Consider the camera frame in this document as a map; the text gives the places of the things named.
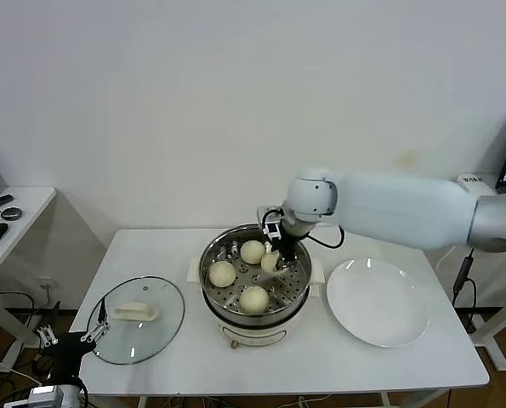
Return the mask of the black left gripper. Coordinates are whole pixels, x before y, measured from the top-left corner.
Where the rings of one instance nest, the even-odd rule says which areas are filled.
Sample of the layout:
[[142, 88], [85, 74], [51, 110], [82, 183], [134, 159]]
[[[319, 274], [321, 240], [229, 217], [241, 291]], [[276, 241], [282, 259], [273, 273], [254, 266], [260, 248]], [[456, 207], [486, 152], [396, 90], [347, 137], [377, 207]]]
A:
[[37, 329], [40, 345], [46, 355], [52, 358], [47, 385], [73, 385], [79, 387], [82, 358], [92, 352], [97, 343], [109, 331], [105, 299], [99, 301], [99, 313], [95, 325], [84, 335], [62, 335], [57, 338], [52, 326]]

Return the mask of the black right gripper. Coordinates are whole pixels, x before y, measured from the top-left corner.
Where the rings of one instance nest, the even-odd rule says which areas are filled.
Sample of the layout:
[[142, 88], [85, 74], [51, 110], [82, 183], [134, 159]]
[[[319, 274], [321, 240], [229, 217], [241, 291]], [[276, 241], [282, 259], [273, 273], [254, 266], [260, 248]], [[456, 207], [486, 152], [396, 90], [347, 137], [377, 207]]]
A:
[[273, 247], [277, 250], [275, 266], [284, 266], [285, 270], [292, 270], [296, 264], [296, 248], [299, 239], [281, 231], [278, 238], [273, 239]]

